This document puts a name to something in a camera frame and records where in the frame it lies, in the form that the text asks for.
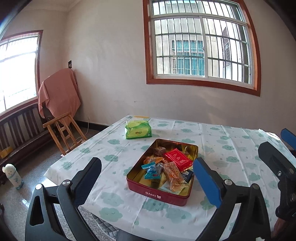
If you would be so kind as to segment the person's right hand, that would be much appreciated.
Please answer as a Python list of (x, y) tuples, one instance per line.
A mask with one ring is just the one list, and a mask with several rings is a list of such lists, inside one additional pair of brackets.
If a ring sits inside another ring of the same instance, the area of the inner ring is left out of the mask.
[(287, 225), (288, 225), (287, 221), (285, 221), (281, 218), (278, 218), (275, 225), (274, 225), (273, 231), (271, 232), (271, 238), (278, 237), (278, 235), (284, 231), (284, 229), (287, 227)]

